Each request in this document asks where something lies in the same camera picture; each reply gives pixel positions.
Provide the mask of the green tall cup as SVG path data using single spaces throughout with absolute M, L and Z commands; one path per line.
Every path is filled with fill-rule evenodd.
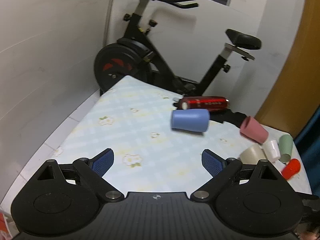
M 278 147 L 280 151 L 279 161 L 282 163 L 288 163 L 291 160 L 293 138 L 289 134 L 284 134 L 279 138 Z

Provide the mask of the wooden wardrobe panel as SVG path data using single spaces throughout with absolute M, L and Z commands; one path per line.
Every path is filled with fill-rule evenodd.
M 319 0 L 305 0 L 289 56 L 256 114 L 259 122 L 296 137 L 319 107 Z

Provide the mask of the floral patterned bed sheet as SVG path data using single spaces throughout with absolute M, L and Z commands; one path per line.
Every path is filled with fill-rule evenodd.
M 236 158 L 253 142 L 227 122 L 211 121 L 202 134 L 171 129 L 175 97 L 175 93 L 125 77 L 105 94 L 92 95 L 94 106 L 53 158 L 70 164 L 110 148 L 114 163 L 104 179 L 122 193 L 191 194 L 211 178 L 201 163 L 205 149 L 224 159 Z

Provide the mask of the blue cup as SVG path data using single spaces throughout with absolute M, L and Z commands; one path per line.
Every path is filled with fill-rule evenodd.
M 174 110 L 171 114 L 171 128 L 203 133 L 209 127 L 210 113 L 207 109 Z

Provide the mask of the red plastic cup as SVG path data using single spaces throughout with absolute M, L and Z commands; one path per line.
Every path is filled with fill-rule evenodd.
M 301 169 L 301 163 L 298 159 L 291 159 L 287 165 L 282 169 L 281 175 L 284 179 L 289 180 L 294 175 L 298 174 Z

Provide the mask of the black exercise bike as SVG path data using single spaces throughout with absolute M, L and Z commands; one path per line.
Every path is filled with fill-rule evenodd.
M 150 1 L 164 2 L 180 9 L 199 6 L 195 0 L 139 0 L 135 11 L 124 15 L 123 20 L 128 23 L 124 36 L 115 43 L 104 46 L 95 57 L 94 75 L 101 94 L 129 75 L 183 96 L 202 96 L 220 71 L 229 72 L 231 67 L 227 60 L 231 53 L 236 52 L 249 61 L 255 59 L 249 51 L 261 49 L 262 42 L 259 38 L 227 29 L 225 33 L 230 42 L 225 43 L 222 52 L 217 55 L 201 81 L 183 79 L 174 74 L 149 40 L 151 29 L 142 30 L 139 26 Z

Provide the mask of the beige tall cup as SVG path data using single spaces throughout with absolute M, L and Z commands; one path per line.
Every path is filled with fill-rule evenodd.
M 253 144 L 239 155 L 239 159 L 243 164 L 256 165 L 259 160 L 267 157 L 259 144 Z

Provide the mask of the pink cup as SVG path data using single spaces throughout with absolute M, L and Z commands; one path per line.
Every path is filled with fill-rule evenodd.
M 240 134 L 263 144 L 268 139 L 268 131 L 252 116 L 247 116 L 240 126 Z

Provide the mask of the teal curtain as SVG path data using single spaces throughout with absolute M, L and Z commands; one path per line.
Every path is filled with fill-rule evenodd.
M 319 196 L 319 119 L 310 121 L 295 138 L 313 194 Z

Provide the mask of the white small cup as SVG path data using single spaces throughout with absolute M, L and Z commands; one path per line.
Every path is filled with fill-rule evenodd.
M 279 146 L 276 140 L 270 140 L 265 142 L 262 145 L 262 149 L 267 159 L 272 163 L 275 163 L 281 157 Z

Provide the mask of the red metallic bottle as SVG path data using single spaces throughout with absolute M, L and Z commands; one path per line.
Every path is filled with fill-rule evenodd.
M 173 98 L 178 109 L 207 109 L 208 111 L 222 111 L 229 107 L 229 100 L 221 96 L 185 96 L 181 99 Z

